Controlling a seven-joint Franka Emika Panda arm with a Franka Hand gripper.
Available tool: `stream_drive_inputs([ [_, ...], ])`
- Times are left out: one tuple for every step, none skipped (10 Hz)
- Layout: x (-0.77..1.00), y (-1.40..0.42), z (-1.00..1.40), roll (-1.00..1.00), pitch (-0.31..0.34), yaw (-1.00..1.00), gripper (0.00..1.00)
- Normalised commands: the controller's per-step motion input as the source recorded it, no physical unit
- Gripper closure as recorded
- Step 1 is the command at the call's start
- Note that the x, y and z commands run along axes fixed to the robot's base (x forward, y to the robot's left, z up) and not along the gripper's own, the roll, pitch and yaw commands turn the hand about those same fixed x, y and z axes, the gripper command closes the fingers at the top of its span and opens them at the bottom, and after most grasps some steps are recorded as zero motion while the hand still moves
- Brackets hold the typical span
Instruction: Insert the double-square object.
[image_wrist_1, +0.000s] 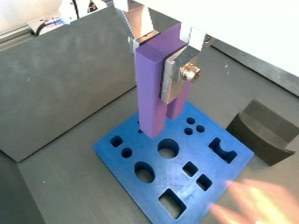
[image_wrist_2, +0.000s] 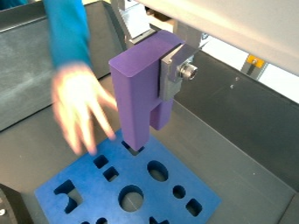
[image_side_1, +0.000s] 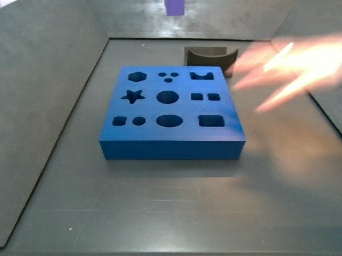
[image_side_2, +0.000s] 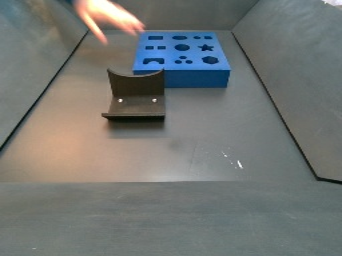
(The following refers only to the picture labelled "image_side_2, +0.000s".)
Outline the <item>blurred bare human hand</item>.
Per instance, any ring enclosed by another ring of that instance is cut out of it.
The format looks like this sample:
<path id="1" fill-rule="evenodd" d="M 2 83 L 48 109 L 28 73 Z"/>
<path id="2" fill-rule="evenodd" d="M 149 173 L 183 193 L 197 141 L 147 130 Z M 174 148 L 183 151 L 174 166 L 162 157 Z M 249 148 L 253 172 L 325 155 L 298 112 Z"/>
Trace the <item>blurred bare human hand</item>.
<path id="1" fill-rule="evenodd" d="M 114 25 L 131 35 L 145 31 L 141 20 L 110 0 L 74 0 L 73 5 L 82 21 L 103 44 L 107 44 L 109 40 L 99 27 L 101 22 Z"/>

